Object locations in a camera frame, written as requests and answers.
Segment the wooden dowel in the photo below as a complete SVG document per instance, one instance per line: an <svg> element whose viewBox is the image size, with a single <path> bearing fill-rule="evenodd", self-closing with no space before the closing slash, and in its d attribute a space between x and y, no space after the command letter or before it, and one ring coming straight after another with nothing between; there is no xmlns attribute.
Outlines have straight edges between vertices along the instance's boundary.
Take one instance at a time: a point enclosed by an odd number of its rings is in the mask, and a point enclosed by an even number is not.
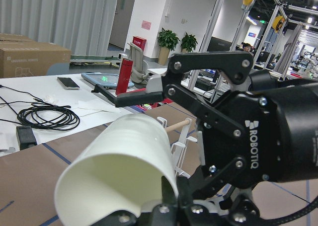
<svg viewBox="0 0 318 226"><path fill-rule="evenodd" d="M181 127L183 127L183 126L185 126L185 125L187 125L187 124L190 124L190 120L188 120L188 119L183 120L182 122L173 124L173 125L171 125L171 126L169 126L169 127L166 127L166 128L165 128L165 131L166 131L167 133L169 133L169 132L171 132L171 131L173 131L173 130L176 130L176 129L178 129L178 128L181 128Z"/></svg>

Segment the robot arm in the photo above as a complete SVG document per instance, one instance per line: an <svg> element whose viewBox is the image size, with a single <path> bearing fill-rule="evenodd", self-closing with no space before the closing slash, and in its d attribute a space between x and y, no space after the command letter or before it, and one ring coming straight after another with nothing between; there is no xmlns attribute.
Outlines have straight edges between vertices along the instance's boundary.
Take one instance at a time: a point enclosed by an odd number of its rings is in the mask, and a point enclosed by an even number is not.
<svg viewBox="0 0 318 226"><path fill-rule="evenodd" d="M251 189L261 181L318 178L318 83L296 79L282 84L261 74L249 76L252 63L252 55L244 52L176 54L165 76L152 77L144 92L114 98L95 87L94 92L109 96L118 107L168 97L197 117L201 165L189 179L178 177L177 201L162 179L162 204L138 219L131 215L132 224L127 225L274 225L275 221L259 217L250 199ZM232 84L251 78L250 90L257 91L229 91L211 104L180 84L183 73L202 67L220 70ZM227 183L239 193L231 200L229 213L221 217L207 199ZM315 199L311 210L317 202ZM123 212L114 212L94 225L121 225L120 214Z"/></svg>

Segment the door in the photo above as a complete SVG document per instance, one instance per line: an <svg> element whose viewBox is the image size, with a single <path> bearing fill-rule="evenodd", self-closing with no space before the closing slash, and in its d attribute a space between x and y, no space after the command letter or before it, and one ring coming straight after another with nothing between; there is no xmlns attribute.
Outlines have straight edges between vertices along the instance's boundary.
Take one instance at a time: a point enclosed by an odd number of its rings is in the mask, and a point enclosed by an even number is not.
<svg viewBox="0 0 318 226"><path fill-rule="evenodd" d="M122 49L125 48L134 2L135 0L117 0L114 23L109 43Z"/></svg>

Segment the robotiq logo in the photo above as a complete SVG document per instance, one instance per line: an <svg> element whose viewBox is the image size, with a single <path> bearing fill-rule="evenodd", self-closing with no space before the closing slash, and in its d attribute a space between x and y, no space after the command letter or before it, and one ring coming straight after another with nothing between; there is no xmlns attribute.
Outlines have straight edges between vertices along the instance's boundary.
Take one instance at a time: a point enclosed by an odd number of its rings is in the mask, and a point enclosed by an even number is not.
<svg viewBox="0 0 318 226"><path fill-rule="evenodd" d="M245 126L249 128L249 141L250 141L250 168L251 169L257 169L259 166L258 163L258 137L257 137L257 128L258 128L258 121L245 121Z"/></svg>

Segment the potted plant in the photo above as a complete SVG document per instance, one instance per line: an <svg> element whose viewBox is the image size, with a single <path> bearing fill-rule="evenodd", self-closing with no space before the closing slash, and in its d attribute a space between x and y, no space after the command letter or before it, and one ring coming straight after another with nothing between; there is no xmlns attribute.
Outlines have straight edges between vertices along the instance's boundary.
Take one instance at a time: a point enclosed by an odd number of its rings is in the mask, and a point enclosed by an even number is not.
<svg viewBox="0 0 318 226"><path fill-rule="evenodd" d="M158 58L159 65L165 65L170 51L174 51L179 41L180 39L177 37L177 34L171 30L162 29L158 33L158 44L161 47Z"/></svg>
<svg viewBox="0 0 318 226"><path fill-rule="evenodd" d="M194 35L188 35L185 33L185 36L181 40L181 52L193 52L195 50L198 42Z"/></svg>

